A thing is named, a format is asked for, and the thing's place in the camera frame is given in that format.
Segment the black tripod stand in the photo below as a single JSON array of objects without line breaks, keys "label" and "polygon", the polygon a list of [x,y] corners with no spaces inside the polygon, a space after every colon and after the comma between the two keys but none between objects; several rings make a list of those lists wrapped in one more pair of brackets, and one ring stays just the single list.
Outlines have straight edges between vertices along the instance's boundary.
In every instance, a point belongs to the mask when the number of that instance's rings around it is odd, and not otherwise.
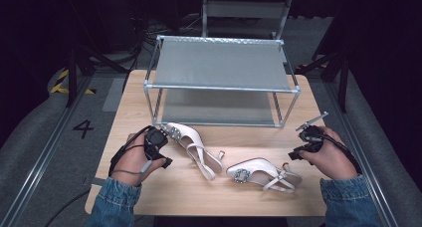
[{"label": "black tripod stand", "polygon": [[346,90],[349,72],[348,55],[347,44],[329,48],[326,38],[323,38],[313,54],[313,61],[308,65],[299,65],[295,69],[296,75],[304,75],[317,67],[326,65],[320,76],[325,83],[332,83],[334,78],[339,76],[337,101],[343,113],[346,113]]},{"label": "black tripod stand", "polygon": [[125,69],[117,62],[112,61],[111,59],[95,51],[94,49],[91,49],[84,45],[74,45],[71,49],[66,65],[66,68],[69,71],[69,94],[67,108],[69,108],[73,104],[73,102],[78,96],[77,70],[80,70],[83,76],[89,77],[91,77],[95,72],[94,65],[91,63],[91,57],[96,58],[98,61],[105,64],[107,67],[112,68],[118,73],[129,73],[128,69]]}]

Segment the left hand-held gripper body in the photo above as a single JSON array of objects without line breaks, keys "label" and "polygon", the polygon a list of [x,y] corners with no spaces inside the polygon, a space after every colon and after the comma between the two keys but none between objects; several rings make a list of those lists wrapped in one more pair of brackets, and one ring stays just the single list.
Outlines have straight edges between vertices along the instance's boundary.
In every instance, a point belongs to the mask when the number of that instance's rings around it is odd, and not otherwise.
[{"label": "left hand-held gripper body", "polygon": [[168,143],[167,134],[162,129],[157,129],[150,126],[147,129],[147,134],[144,138],[144,152],[148,160],[157,160],[164,158],[165,162],[161,165],[162,168],[167,168],[172,159],[160,153],[160,150]]}]

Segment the person's right hand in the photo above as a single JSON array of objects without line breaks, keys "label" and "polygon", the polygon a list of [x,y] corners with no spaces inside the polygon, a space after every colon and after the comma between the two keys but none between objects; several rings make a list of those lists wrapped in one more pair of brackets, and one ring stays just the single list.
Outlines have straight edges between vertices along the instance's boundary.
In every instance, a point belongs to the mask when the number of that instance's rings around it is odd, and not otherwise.
[{"label": "person's right hand", "polygon": [[321,173],[330,179],[346,180],[358,176],[352,162],[330,140],[325,140],[318,152],[302,150],[300,156],[312,163]]}]

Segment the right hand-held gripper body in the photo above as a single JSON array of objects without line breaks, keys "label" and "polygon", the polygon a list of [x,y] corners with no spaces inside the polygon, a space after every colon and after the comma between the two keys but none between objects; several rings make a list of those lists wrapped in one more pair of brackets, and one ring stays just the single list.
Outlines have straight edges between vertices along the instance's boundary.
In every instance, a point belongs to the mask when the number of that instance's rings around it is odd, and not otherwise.
[{"label": "right hand-held gripper body", "polygon": [[291,160],[302,159],[300,151],[318,152],[321,149],[323,142],[323,131],[315,125],[315,122],[328,115],[328,112],[323,112],[321,115],[306,121],[304,124],[296,128],[299,131],[298,137],[306,144],[296,147],[289,153]]}]

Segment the grey metal shoe rack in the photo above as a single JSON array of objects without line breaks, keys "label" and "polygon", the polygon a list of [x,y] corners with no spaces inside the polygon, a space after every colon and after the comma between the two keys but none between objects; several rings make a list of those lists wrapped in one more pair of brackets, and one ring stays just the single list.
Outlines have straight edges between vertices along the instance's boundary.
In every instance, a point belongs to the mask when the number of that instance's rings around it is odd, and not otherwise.
[{"label": "grey metal shoe rack", "polygon": [[155,125],[283,127],[301,94],[282,40],[163,35],[143,88]]}]

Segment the white slingback heeled shoe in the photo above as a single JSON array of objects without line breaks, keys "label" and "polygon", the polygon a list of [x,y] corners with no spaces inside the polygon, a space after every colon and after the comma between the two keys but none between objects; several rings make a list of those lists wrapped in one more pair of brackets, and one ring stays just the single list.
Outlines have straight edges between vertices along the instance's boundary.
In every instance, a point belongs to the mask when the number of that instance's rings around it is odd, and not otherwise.
[{"label": "white slingback heeled shoe", "polygon": [[262,157],[234,164],[226,169],[226,174],[239,184],[255,183],[264,191],[276,190],[285,193],[294,193],[303,181],[300,175],[292,172],[287,162],[277,167]]},{"label": "white slingback heeled shoe", "polygon": [[168,122],[162,128],[171,139],[186,150],[207,180],[214,180],[216,174],[223,170],[222,158],[225,152],[220,150],[217,155],[213,155],[206,148],[196,129],[176,122]]}]

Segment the person's left hand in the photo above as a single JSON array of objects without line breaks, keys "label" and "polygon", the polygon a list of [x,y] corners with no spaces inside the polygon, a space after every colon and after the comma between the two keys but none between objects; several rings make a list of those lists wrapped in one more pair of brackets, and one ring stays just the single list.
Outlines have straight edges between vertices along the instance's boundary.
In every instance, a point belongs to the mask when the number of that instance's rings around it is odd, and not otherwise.
[{"label": "person's left hand", "polygon": [[117,162],[111,178],[130,186],[139,186],[149,174],[160,168],[164,158],[149,161],[144,154],[144,133],[134,139]]}]

